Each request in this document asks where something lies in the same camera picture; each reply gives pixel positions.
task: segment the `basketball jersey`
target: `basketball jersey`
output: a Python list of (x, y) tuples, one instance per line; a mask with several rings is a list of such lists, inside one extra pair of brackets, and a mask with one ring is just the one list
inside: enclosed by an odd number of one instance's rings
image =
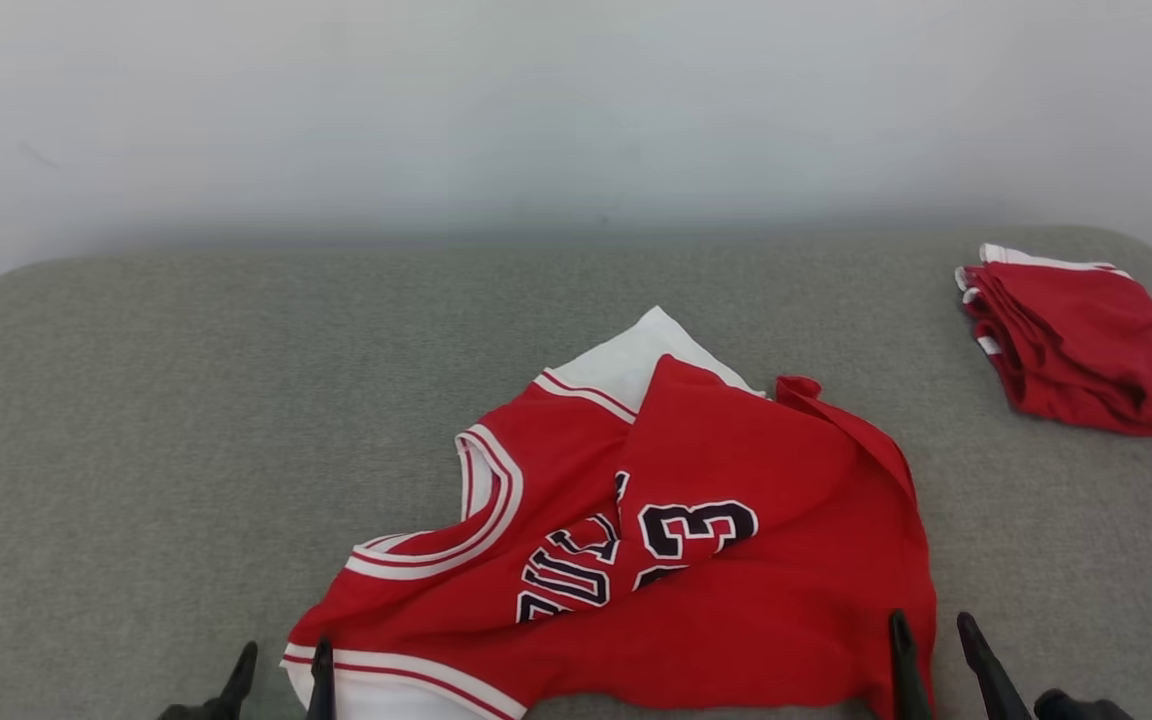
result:
[(582, 692), (889, 717), (887, 614), (924, 676), (937, 620), (908, 469), (799, 384), (778, 400), (659, 309), (545, 370), (457, 437), (461, 523), (355, 548), (291, 630), (293, 687), (326, 635), (347, 720)]

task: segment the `clothing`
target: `clothing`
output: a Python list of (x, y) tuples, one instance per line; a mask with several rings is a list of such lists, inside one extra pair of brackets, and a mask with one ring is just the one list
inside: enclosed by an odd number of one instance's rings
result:
[(899, 448), (786, 379), (776, 401), (655, 309), (457, 438), (463, 520), (355, 548), (291, 630), (338, 713), (516, 719), (561, 694), (890, 717), (887, 615), (929, 662), (937, 597)]
[(1152, 300), (1107, 263), (984, 245), (955, 273), (973, 333), (1024, 414), (1152, 435)]

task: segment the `red fabric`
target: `red fabric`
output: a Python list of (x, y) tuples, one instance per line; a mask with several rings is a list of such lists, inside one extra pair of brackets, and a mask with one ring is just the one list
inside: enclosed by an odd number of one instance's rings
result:
[[(590, 692), (660, 708), (861, 697), (890, 719), (888, 614), (905, 612), (929, 687), (937, 637), (914, 484), (890, 438), (804, 381), (782, 379), (771, 402), (664, 356), (634, 424), (620, 425), (531, 386), (482, 423), (525, 477), (508, 532), (426, 578), (340, 573), (291, 630), (287, 660), (304, 662), (293, 649), (326, 634), (339, 670), (353, 652), (416, 657), (522, 707)], [(440, 535), (472, 537), (483, 520), (465, 524), (397, 550), (435, 552)], [(529, 569), (592, 594), (552, 592)], [(508, 703), (429, 680), (484, 717), (511, 717)]]
[(1152, 435), (1152, 298), (1111, 270), (965, 268), (976, 338), (1024, 414)]

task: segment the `white wall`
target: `white wall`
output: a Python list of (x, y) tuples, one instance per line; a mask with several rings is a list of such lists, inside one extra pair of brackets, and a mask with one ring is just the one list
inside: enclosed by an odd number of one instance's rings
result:
[(0, 273), (183, 223), (1152, 243), (1152, 0), (0, 0)]

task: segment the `folded red cloth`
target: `folded red cloth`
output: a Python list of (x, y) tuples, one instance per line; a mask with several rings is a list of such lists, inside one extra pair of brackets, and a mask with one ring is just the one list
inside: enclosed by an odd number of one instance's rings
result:
[(980, 247), (958, 268), (975, 336), (1011, 404), (1073, 425), (1152, 435), (1152, 298), (1107, 263)]

